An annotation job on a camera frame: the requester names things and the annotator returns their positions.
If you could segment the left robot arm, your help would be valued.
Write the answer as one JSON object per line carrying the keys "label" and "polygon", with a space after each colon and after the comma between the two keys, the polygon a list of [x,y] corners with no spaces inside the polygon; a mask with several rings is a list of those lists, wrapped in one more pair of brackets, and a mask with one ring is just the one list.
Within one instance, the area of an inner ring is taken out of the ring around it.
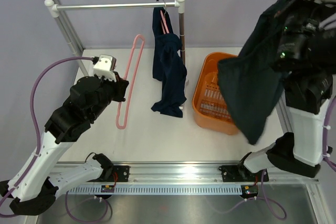
{"label": "left robot arm", "polygon": [[1,182],[1,195],[12,198],[9,207],[13,214],[40,215],[58,197],[80,184],[114,177],[113,163],[102,153],[66,172],[50,172],[112,101],[125,101],[128,85],[121,78],[110,81],[94,76],[83,77],[70,88],[70,96],[45,124],[40,153],[33,156],[36,161],[25,178],[19,180],[23,173],[20,171],[13,179]]}

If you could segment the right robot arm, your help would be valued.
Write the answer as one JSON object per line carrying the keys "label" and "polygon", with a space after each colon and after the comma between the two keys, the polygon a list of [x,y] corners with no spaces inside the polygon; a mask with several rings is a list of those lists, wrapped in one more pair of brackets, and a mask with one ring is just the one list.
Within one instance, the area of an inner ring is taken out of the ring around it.
{"label": "right robot arm", "polygon": [[290,0],[277,13],[283,25],[271,68],[283,75],[291,132],[247,153],[237,165],[241,179],[273,167],[313,178],[332,153],[327,132],[335,103],[335,29],[321,22],[334,13],[335,0]]}

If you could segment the dark green shorts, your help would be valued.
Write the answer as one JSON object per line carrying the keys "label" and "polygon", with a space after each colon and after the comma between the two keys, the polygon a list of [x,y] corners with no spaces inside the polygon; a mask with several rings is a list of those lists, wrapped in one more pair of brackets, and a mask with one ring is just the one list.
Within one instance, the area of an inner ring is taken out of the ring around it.
{"label": "dark green shorts", "polygon": [[285,23],[279,12],[290,1],[277,0],[263,11],[238,56],[217,63],[218,86],[227,110],[250,145],[257,144],[284,90],[285,74],[270,66]]}

